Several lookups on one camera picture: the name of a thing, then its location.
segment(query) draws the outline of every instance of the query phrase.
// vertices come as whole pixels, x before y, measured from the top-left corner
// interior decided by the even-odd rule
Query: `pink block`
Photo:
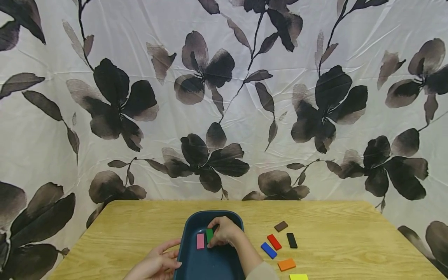
[[[197,249],[204,249],[204,234],[199,233],[198,234],[198,242],[196,244]]]

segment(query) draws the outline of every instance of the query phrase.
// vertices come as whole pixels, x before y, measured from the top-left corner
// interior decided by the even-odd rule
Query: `rectangular block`
[[[196,242],[196,249],[204,249],[204,234],[199,233],[197,238],[198,240]]]
[[[290,274],[289,280],[308,280],[308,275],[306,275],[306,274]]]
[[[269,242],[272,244],[272,247],[274,247],[276,251],[281,249],[281,244],[278,242],[277,238],[273,234],[268,235],[267,239],[269,240]]]
[[[282,230],[284,230],[287,227],[288,227],[288,224],[285,221],[283,221],[283,222],[279,223],[278,225],[276,225],[274,228],[276,229],[277,232],[281,232]]]
[[[286,259],[278,263],[280,271],[285,271],[296,267],[296,263],[292,258]]]
[[[209,243],[211,238],[213,237],[213,229],[207,228],[207,230],[205,231],[205,235],[207,235],[207,243]]]
[[[272,249],[266,242],[261,245],[261,249],[266,252],[266,254],[274,259],[277,256],[277,253]]]
[[[287,233],[286,237],[288,238],[289,247],[292,249],[297,249],[296,238],[294,237],[294,233]]]

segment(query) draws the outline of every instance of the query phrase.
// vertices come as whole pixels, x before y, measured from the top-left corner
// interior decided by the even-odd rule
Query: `left hand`
[[[149,252],[149,254],[123,278],[123,280],[169,280],[174,275],[174,270],[181,267],[181,262],[176,261],[179,250],[166,250],[177,246],[181,239],[167,241]]]

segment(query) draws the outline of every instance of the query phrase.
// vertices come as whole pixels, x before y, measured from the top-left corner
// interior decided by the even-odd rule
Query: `sleeve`
[[[262,262],[249,273],[246,280],[279,280],[279,277],[267,262]]]

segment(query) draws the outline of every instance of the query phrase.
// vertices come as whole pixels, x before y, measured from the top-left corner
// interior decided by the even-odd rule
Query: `dark blue tray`
[[[215,218],[227,216],[244,230],[243,220],[232,211],[200,211],[185,223],[177,260],[182,266],[174,272],[174,280],[244,280],[237,251],[230,245],[207,248],[205,230]],[[204,234],[204,249],[196,249],[197,234]]]

